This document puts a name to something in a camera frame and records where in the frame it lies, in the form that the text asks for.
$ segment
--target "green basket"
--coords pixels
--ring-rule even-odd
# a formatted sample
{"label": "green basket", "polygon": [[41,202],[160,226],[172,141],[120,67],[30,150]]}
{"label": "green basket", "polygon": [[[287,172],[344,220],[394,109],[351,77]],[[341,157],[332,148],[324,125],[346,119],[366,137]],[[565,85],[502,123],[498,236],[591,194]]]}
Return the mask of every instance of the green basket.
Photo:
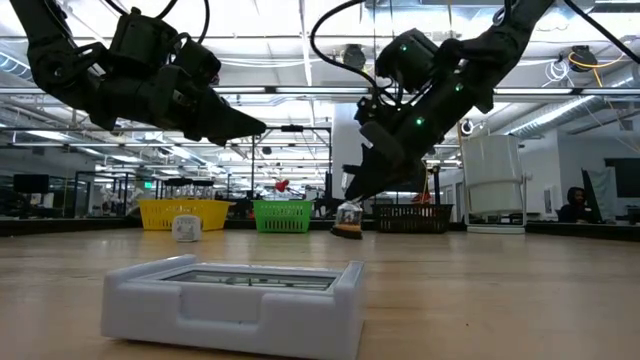
{"label": "green basket", "polygon": [[268,201],[253,202],[258,232],[309,231],[311,222],[311,201]]}

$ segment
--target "person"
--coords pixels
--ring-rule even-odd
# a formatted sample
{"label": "person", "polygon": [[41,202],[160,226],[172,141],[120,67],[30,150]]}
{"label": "person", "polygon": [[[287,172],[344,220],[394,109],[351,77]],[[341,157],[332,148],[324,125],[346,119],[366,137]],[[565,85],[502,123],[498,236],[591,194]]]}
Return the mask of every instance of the person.
{"label": "person", "polygon": [[593,224],[595,219],[591,209],[586,206],[583,188],[572,187],[567,192],[567,205],[558,213],[558,222],[575,224]]}

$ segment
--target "black basket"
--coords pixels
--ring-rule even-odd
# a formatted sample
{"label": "black basket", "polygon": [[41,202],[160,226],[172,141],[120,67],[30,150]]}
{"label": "black basket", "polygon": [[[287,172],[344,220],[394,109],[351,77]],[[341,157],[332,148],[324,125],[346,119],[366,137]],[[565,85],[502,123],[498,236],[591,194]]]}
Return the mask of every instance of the black basket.
{"label": "black basket", "polygon": [[376,230],[388,233],[442,234],[449,230],[453,205],[375,205]]}

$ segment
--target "white cylindrical container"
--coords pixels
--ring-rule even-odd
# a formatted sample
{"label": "white cylindrical container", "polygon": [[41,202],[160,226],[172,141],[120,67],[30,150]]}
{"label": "white cylindrical container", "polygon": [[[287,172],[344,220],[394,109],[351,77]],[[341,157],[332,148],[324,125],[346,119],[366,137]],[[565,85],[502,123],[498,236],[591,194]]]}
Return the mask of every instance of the white cylindrical container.
{"label": "white cylindrical container", "polygon": [[173,239],[178,242],[193,242],[202,238],[202,220],[194,215],[178,215],[171,226]]}
{"label": "white cylindrical container", "polygon": [[463,142],[462,153],[470,213],[522,212],[522,166],[516,137],[471,138]]}

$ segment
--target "robotic arm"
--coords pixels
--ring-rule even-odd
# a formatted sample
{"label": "robotic arm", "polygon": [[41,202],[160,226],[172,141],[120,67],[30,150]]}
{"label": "robotic arm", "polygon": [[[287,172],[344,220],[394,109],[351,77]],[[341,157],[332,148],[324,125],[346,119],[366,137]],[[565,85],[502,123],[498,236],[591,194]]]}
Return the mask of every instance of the robotic arm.
{"label": "robotic arm", "polygon": [[[555,0],[505,0],[505,7],[496,16],[499,24],[475,39],[448,39],[439,48],[416,29],[399,35],[376,60],[376,75],[393,79],[401,88],[393,105],[382,101],[381,95],[393,97],[385,94],[375,80],[329,59],[314,43],[315,32],[327,18],[362,2],[348,1],[329,11],[310,35],[311,47],[319,57],[359,73],[373,86],[372,99],[362,98],[355,116],[362,126],[360,133],[373,146],[363,145],[360,166],[344,166],[345,172],[354,175],[345,193],[347,200],[368,198],[408,179],[421,169],[424,154],[442,142],[445,133],[471,108],[475,106],[485,114],[491,111],[493,89],[518,64],[536,23]],[[571,0],[565,2],[588,18]],[[606,30],[598,30],[638,60]],[[414,100],[402,104],[402,90],[417,91],[414,100],[420,99],[415,105]]]}
{"label": "robotic arm", "polygon": [[101,43],[78,47],[55,0],[11,0],[11,5],[29,40],[35,83],[85,110],[103,129],[113,130],[121,117],[221,146],[266,129],[210,87],[221,68],[213,53],[160,18],[133,8],[120,17],[109,49]]}

